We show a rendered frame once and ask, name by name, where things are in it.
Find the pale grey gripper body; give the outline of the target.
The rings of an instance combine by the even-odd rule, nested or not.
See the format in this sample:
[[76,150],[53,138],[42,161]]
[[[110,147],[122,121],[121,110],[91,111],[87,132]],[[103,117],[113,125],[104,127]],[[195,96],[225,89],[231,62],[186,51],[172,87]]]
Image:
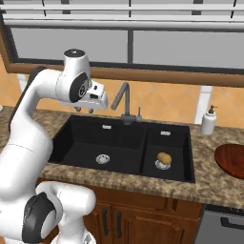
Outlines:
[[59,102],[63,106],[69,107],[80,107],[94,109],[94,110],[105,110],[108,107],[108,98],[106,93],[103,91],[100,95],[87,92],[82,98],[79,98],[76,102],[71,102],[67,94],[59,94]]

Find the grey sink tap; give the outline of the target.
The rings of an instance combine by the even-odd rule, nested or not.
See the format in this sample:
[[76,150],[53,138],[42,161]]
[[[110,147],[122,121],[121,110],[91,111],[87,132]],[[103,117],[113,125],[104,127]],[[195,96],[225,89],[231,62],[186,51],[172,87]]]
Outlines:
[[121,86],[117,96],[114,98],[111,109],[116,110],[122,96],[125,96],[125,113],[121,115],[121,120],[125,125],[130,125],[132,122],[141,122],[141,108],[138,108],[138,115],[133,115],[130,113],[130,84],[128,82],[124,82]]

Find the black double sink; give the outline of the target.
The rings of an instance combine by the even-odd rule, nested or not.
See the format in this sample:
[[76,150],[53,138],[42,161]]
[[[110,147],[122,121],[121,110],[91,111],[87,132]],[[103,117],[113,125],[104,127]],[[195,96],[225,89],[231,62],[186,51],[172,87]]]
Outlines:
[[[159,170],[159,153],[172,157]],[[96,156],[106,154],[107,164]],[[152,122],[125,125],[120,119],[72,115],[53,138],[51,163],[194,183],[190,128]]]

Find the silver sink drain strainer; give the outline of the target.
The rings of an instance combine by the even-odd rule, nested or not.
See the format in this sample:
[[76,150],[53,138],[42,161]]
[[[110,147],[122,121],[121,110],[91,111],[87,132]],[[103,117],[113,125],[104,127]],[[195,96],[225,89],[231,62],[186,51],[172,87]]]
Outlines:
[[107,164],[110,161],[110,157],[106,154],[99,154],[96,156],[96,162],[98,164]]
[[171,165],[170,164],[163,164],[161,161],[156,160],[155,161],[155,167],[159,170],[168,170]]

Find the brown potato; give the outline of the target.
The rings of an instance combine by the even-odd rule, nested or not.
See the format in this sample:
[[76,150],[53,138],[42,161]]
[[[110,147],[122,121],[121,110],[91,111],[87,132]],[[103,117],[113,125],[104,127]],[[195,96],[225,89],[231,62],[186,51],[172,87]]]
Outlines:
[[170,165],[172,163],[172,157],[165,152],[160,152],[157,155],[157,160],[164,165]]

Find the brown wooden panel under sink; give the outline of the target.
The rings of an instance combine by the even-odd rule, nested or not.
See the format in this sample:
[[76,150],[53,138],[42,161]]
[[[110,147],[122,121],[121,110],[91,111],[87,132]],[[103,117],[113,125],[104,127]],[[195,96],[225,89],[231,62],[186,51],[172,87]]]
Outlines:
[[115,189],[102,187],[92,187],[97,198],[101,201],[126,204],[145,208],[155,208],[157,210],[169,209],[175,212],[184,210],[198,212],[202,209],[201,203],[194,203],[186,200],[173,199],[158,195],[149,195],[144,193],[132,193]]

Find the brown wooden cupboard door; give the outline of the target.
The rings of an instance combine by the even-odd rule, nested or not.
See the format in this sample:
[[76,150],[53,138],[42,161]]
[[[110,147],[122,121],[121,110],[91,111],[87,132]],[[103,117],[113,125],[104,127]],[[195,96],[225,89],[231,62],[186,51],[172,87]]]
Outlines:
[[[107,226],[109,233],[104,236],[103,233],[103,220],[102,209],[107,209]],[[112,218],[111,218],[111,205],[97,202],[93,211],[84,217],[84,223],[89,232],[94,236],[97,244],[113,244],[112,241]]]
[[[116,244],[193,244],[189,221],[160,213],[114,208]],[[116,213],[122,213],[122,237],[117,237]]]

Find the reddish brown wooden bowl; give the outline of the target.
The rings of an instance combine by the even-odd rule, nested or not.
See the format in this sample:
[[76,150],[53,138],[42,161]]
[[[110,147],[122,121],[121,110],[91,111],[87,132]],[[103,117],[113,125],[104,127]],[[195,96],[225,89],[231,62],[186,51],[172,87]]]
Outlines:
[[223,144],[214,151],[217,165],[227,174],[244,180],[244,146]]

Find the wooden framed window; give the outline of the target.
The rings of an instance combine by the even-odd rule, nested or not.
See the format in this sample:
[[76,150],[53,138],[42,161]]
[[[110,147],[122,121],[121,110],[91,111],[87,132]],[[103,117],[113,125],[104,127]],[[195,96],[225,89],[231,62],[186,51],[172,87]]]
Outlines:
[[0,0],[9,72],[60,70],[84,51],[94,78],[244,87],[244,0]]

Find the white soap dispenser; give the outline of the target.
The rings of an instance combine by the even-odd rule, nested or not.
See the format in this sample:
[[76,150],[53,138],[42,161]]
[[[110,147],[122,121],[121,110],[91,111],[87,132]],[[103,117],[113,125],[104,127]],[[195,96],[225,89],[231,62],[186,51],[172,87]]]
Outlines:
[[210,109],[206,111],[202,117],[200,131],[203,134],[210,135],[214,132],[214,126],[216,122],[215,110],[216,106],[211,105]]

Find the grey dishwasher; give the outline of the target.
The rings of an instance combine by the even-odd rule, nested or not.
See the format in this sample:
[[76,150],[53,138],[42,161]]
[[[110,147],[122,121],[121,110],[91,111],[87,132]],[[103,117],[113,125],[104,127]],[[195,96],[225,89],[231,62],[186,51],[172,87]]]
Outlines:
[[207,204],[194,244],[244,244],[244,231],[223,227],[221,216],[244,220],[244,210]]

